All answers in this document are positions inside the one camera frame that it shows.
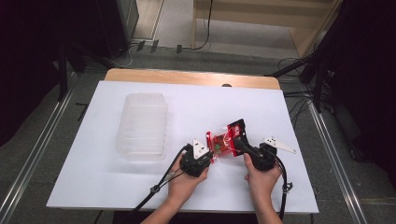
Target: gray carpet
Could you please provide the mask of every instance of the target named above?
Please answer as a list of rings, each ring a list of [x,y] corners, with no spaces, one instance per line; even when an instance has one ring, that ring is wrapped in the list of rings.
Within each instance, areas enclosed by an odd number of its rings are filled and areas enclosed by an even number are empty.
[[[157,49],[154,53],[149,51],[150,48],[134,51],[134,59],[129,68],[208,71],[249,76],[270,74],[278,69],[278,60],[274,59],[197,51],[183,51],[181,54],[176,54],[175,49]],[[68,107],[10,223],[93,223],[98,214],[98,211],[46,207],[56,177],[62,169],[68,150],[78,131],[80,124],[78,118],[83,111],[83,106],[76,105],[76,103],[89,103],[98,81],[104,79],[106,75],[106,69],[101,64],[89,58],[85,60],[88,67],[84,74],[80,74]],[[117,63],[128,62],[127,53],[117,59]],[[302,90],[296,77],[283,76],[279,81],[284,92]],[[16,136],[0,147],[0,198],[2,201],[50,117],[57,97],[58,89],[55,88],[24,122]],[[288,108],[292,109],[299,100],[300,98],[286,98]],[[368,221],[370,223],[394,223],[396,220],[395,190],[389,183],[387,175],[375,164],[353,161],[349,156],[347,140],[336,119],[327,110],[323,110],[323,116],[353,187],[361,199]],[[313,215],[314,223],[353,223],[308,109],[299,115],[295,132],[312,186],[318,191],[320,213]],[[112,216],[112,211],[105,211],[98,223],[111,223]],[[285,215],[284,223],[311,223],[311,218],[309,215]]]

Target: white tabletop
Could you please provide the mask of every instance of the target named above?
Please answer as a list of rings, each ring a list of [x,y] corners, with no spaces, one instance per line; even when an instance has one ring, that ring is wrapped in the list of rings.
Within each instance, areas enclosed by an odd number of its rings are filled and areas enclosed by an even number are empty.
[[[168,104],[165,159],[161,162],[128,162],[116,151],[116,137],[125,97],[130,93],[158,92]],[[244,119],[247,138],[258,146],[264,137],[296,149],[279,150],[293,189],[287,213],[317,213],[318,206],[304,160],[290,123],[282,91],[101,81],[95,91],[73,146],[64,163],[48,207],[123,210],[136,207],[163,176],[177,152],[196,138],[205,143],[207,131],[220,132],[227,124]],[[247,169],[242,157],[220,158],[210,165],[182,211],[252,212]],[[273,191],[279,210],[282,178]],[[155,209],[166,197],[167,187],[143,207]]]

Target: person's left hand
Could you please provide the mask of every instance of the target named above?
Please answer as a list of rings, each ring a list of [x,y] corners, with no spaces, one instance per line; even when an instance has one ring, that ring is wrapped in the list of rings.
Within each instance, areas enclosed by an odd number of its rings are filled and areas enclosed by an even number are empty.
[[[183,173],[180,167],[181,155],[177,158],[175,165],[172,167],[171,172],[175,172],[174,176]],[[193,194],[195,188],[199,183],[206,180],[209,167],[206,167],[199,177],[182,174],[169,182],[167,200],[173,203],[184,204]]]

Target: clear plastic box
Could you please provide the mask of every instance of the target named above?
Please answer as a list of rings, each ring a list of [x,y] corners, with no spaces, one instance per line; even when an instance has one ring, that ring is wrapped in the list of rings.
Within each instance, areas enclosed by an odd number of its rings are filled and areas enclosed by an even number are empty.
[[[127,161],[161,161],[168,106],[160,93],[132,93],[124,103],[117,151]]]

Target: forearm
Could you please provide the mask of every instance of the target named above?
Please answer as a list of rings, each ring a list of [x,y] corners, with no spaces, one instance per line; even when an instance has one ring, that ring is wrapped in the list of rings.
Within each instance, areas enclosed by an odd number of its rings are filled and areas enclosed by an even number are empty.
[[[274,207],[272,206],[271,197],[257,199],[253,205],[259,224],[282,223]]]
[[[175,202],[166,199],[161,206],[151,213],[142,224],[165,224],[178,212],[183,202]]]

